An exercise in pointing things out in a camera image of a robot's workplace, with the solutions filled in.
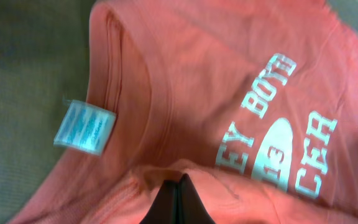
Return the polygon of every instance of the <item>white tag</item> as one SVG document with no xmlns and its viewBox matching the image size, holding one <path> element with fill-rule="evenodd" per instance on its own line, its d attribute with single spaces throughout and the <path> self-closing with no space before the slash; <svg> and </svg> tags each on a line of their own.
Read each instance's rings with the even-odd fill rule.
<svg viewBox="0 0 358 224">
<path fill-rule="evenodd" d="M 100 155 L 116 115 L 97 106 L 73 100 L 53 140 L 53 145 L 74 147 Z"/>
</svg>

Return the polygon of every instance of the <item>white oval graphic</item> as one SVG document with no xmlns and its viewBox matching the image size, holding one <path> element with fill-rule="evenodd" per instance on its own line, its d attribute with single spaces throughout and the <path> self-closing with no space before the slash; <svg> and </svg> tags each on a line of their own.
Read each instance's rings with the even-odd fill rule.
<svg viewBox="0 0 358 224">
<path fill-rule="evenodd" d="M 290 122 L 279 118 L 267 131 L 252 169 L 252 178 L 267 180 L 287 191 L 292 159 L 293 133 Z"/>
</svg>

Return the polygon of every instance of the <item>coral shirt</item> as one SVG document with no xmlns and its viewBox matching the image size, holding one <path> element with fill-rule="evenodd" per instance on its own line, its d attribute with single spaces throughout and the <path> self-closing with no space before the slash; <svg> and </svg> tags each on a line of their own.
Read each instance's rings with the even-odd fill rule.
<svg viewBox="0 0 358 224">
<path fill-rule="evenodd" d="M 217 223 L 358 222 L 358 36 L 324 1 L 100 1 L 90 47 L 112 135 L 12 223 L 137 223 L 178 172 Z"/>
</svg>

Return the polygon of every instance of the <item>gray carpet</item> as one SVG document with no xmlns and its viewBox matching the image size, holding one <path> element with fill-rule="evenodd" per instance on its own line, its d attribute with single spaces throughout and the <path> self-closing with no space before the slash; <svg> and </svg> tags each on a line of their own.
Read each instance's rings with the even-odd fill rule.
<svg viewBox="0 0 358 224">
<path fill-rule="evenodd" d="M 358 3 L 331 1 L 358 30 Z M 52 146 L 69 99 L 88 84 L 93 0 L 0 1 L 0 223 L 30 198 L 58 161 Z"/>
</svg>

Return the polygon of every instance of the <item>black object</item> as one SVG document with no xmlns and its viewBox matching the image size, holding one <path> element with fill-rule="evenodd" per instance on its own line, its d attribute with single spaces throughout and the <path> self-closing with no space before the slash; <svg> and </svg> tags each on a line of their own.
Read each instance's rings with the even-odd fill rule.
<svg viewBox="0 0 358 224">
<path fill-rule="evenodd" d="M 179 183 L 165 180 L 141 224 L 214 223 L 188 174 Z"/>
</svg>

